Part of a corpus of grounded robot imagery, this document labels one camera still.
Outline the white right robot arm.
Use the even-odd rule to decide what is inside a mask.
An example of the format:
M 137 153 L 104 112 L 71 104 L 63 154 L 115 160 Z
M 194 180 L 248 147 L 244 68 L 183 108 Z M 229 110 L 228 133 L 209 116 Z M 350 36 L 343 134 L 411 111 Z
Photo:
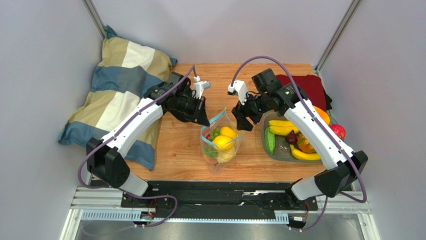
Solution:
M 252 81 L 258 95 L 250 95 L 241 80 L 233 79 L 227 87 L 229 95 L 238 97 L 232 109 L 237 129 L 251 131 L 264 113 L 275 111 L 307 138 L 325 167 L 315 176 L 294 182 L 286 190 L 288 195 L 298 201 L 320 195 L 333 198 L 354 181 L 363 184 L 361 172 L 367 155 L 362 150 L 354 151 L 332 131 L 295 82 L 282 85 L 270 68 L 253 76 Z

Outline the striped blue beige pillow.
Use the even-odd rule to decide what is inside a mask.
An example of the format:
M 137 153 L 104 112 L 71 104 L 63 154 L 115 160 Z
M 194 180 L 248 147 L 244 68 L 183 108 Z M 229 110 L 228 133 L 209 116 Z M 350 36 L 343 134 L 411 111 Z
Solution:
M 115 129 L 140 103 L 145 92 L 168 80 L 178 60 L 119 36 L 109 25 L 85 104 L 64 125 L 57 142 L 86 147 Z

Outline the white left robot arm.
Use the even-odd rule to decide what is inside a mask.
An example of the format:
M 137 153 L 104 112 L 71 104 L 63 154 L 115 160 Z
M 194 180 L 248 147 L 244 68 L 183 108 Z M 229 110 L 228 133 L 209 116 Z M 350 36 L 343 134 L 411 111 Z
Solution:
M 135 109 L 101 139 L 86 144 L 88 172 L 107 186 L 143 196 L 149 188 L 144 179 L 131 172 L 125 161 L 136 140 L 165 113 L 181 122 L 210 126 L 203 92 L 211 83 L 195 76 L 194 83 L 184 75 L 172 72 L 167 81 L 150 87 Z

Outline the beige bumpy fruit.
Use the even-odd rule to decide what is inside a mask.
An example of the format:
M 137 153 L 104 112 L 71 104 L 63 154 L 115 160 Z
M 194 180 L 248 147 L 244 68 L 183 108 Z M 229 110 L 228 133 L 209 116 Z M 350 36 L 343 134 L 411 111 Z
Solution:
M 216 161 L 220 164 L 231 161 L 236 155 L 236 149 L 232 147 L 229 150 L 219 151 L 216 157 Z

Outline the right aluminium frame post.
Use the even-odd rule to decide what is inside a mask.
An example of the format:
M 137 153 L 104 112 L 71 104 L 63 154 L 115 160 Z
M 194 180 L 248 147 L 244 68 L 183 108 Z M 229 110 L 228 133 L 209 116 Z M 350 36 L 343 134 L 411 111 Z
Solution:
M 347 27 L 349 26 L 351 20 L 355 16 L 357 10 L 359 9 L 362 3 L 363 3 L 363 0 L 352 0 L 350 2 L 337 28 L 332 34 L 330 41 L 328 42 L 326 48 L 324 49 L 320 59 L 318 60 L 315 67 L 313 68 L 313 71 L 316 76 L 319 76 L 321 74 L 322 69 L 325 67 L 328 59 L 332 55 L 335 47 L 337 46 L 341 37 L 344 35 Z

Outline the green grape bunch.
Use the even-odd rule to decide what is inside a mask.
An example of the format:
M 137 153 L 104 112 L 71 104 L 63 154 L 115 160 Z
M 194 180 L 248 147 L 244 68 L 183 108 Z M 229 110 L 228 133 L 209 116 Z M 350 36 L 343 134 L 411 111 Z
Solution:
M 207 129 L 205 133 L 203 133 L 203 137 L 205 140 L 202 140 L 202 150 L 206 157 L 210 159 L 214 159 L 218 155 L 218 150 L 216 149 L 213 140 L 219 136 L 220 130 L 215 127 L 213 129 Z

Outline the yellow lemon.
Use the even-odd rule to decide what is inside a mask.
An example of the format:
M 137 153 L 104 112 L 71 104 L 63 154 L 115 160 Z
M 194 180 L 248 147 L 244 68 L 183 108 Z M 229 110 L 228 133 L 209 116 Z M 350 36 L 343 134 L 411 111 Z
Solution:
M 214 144 L 214 148 L 216 150 L 221 150 L 221 151 L 227 151 L 233 148 L 235 145 L 235 143 L 233 142 L 233 139 L 223 135 L 218 135 L 217 137 L 215 137 L 212 143 Z

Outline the dark purple plum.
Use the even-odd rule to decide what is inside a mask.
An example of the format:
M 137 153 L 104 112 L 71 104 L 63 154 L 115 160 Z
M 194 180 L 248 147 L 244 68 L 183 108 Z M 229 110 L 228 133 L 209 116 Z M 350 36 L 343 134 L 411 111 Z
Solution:
M 290 145 L 295 145 L 298 142 L 298 137 L 294 130 L 292 130 L 286 137 L 285 141 Z

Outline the yellow pear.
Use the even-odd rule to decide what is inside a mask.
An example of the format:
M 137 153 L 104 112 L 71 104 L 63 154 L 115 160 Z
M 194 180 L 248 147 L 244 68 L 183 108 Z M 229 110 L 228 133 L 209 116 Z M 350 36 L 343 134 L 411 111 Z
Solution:
M 223 126 L 220 128 L 219 133 L 221 136 L 226 136 L 229 137 L 231 139 L 235 139 L 238 135 L 236 133 L 236 131 L 229 127 L 229 126 Z

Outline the red apple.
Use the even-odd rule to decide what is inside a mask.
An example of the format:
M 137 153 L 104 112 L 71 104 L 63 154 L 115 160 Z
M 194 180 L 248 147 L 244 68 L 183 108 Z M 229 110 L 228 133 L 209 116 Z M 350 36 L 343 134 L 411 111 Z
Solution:
M 337 135 L 339 139 L 342 141 L 346 137 L 346 129 L 340 124 L 331 124 L 329 125 L 330 129 Z

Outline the orange pineapple toy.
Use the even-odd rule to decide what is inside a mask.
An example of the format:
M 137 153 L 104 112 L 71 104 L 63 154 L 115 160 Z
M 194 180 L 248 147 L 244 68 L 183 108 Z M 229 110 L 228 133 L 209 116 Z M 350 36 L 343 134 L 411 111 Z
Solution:
M 307 153 L 307 154 L 314 154 L 316 153 L 315 148 L 310 144 L 308 139 L 302 134 L 299 133 L 296 135 L 297 138 L 297 147 L 300 151 Z

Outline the left aluminium frame post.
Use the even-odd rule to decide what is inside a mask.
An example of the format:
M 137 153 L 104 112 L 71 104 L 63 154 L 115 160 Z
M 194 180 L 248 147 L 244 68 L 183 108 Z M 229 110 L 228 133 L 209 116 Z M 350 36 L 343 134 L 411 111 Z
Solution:
M 85 6 L 90 18 L 92 19 L 95 28 L 100 34 L 101 38 L 106 37 L 105 25 L 102 21 L 100 14 L 97 11 L 97 8 L 92 0 L 82 0 L 83 5 Z

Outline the yellow banana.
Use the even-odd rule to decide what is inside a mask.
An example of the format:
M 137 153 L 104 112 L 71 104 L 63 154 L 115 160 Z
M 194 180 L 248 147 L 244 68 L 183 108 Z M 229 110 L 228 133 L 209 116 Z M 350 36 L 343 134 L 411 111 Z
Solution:
M 320 161 L 321 158 L 317 153 L 305 153 L 297 149 L 293 144 L 290 144 L 290 151 L 292 156 L 297 160 L 302 161 Z

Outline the folded red cloth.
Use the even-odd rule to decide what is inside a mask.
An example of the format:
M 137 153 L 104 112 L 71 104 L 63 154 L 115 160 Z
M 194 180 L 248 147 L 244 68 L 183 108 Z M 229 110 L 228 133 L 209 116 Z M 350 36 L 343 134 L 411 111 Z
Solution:
M 323 111 L 332 110 L 332 98 L 326 93 L 322 81 L 318 76 L 305 75 L 293 76 L 294 82 L 307 94 L 308 99 L 314 106 Z

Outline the clear zip top bag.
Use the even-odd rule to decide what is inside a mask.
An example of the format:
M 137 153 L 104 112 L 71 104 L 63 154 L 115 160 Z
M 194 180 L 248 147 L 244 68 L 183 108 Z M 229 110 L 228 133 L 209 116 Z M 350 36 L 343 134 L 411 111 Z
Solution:
M 209 120 L 209 126 L 201 127 L 201 152 L 210 173 L 218 174 L 236 157 L 245 135 L 246 131 L 237 129 L 226 108 Z

